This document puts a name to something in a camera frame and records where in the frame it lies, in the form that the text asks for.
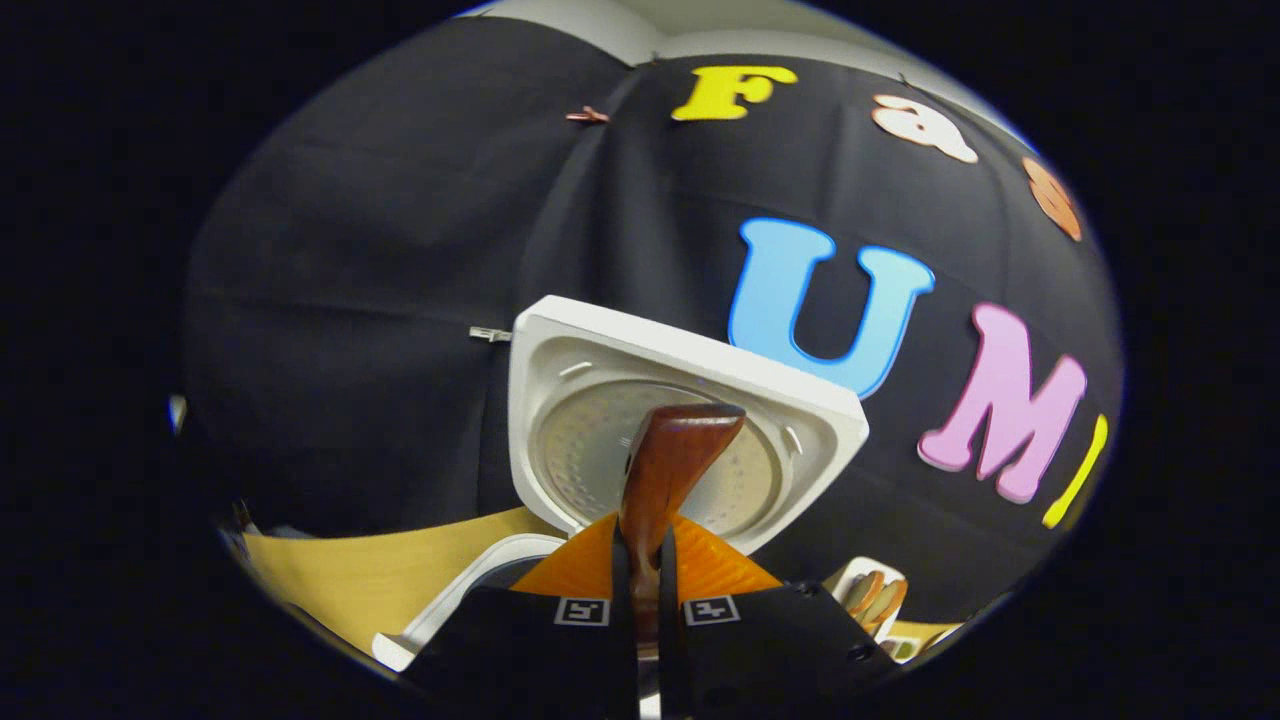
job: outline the yellow letter f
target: yellow letter f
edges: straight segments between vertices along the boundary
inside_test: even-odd
[[[773,95],[773,83],[792,83],[796,74],[786,68],[763,65],[721,65],[694,70],[698,83],[689,102],[676,108],[677,120],[736,120],[746,108],[736,102],[741,95],[749,102],[764,102]]]

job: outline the black cloth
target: black cloth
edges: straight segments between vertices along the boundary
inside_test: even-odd
[[[748,104],[741,120],[672,120],[691,70],[707,64],[777,64],[800,82]],[[876,94],[946,114],[979,170],[878,128]],[[582,105],[612,120],[564,119]],[[727,341],[746,256],[740,225],[801,222],[838,249],[815,269],[796,323],[812,355],[838,357],[854,340],[870,284],[860,247],[908,252],[937,283],[863,404],[865,447],[754,557],[785,579],[876,557],[910,578],[902,618],[960,621],[1070,529],[1076,512],[1053,530],[1041,516],[1075,474],[1097,414],[1114,437],[1123,396],[1102,250],[1087,219],[1075,243],[1044,217],[1024,155],[991,123],[847,67],[714,55],[632,69],[534,23],[451,20],[289,118],[214,208],[191,263],[192,413],[233,459],[228,496],[243,495],[259,524],[338,537],[516,507],[508,346],[467,328],[509,329],[530,304],[562,295]],[[1036,387],[1064,354],[1089,379],[1023,506],[973,466],[945,473],[915,450],[960,398],[982,300],[1027,323]]]

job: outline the brown handle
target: brown handle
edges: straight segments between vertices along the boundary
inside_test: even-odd
[[[658,637],[658,551],[680,506],[746,421],[736,405],[667,405],[645,415],[631,445],[618,524],[631,559],[640,642]]]

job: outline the pink letter m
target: pink letter m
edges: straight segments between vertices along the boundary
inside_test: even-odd
[[[1084,395],[1084,369],[1064,355],[1036,397],[1030,397],[1027,325],[1005,307],[989,302],[974,305],[973,324],[982,340],[969,384],[947,424],[924,433],[916,451],[929,465],[951,473],[963,470],[972,457],[973,436],[989,411],[978,479],[987,479],[1025,443],[1027,450],[1018,462],[1005,468],[996,482],[1001,497],[1021,505],[1036,495],[1044,469],[1062,442],[1066,425]]]

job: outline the blue letter u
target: blue letter u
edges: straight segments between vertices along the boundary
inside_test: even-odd
[[[933,270],[910,255],[868,246],[858,264],[872,277],[863,323],[849,352],[819,360],[795,342],[795,323],[813,268],[836,254],[836,242],[809,225],[773,218],[742,223],[746,264],[730,310],[728,341],[813,373],[867,398],[888,375],[906,334],[915,296],[933,290]]]

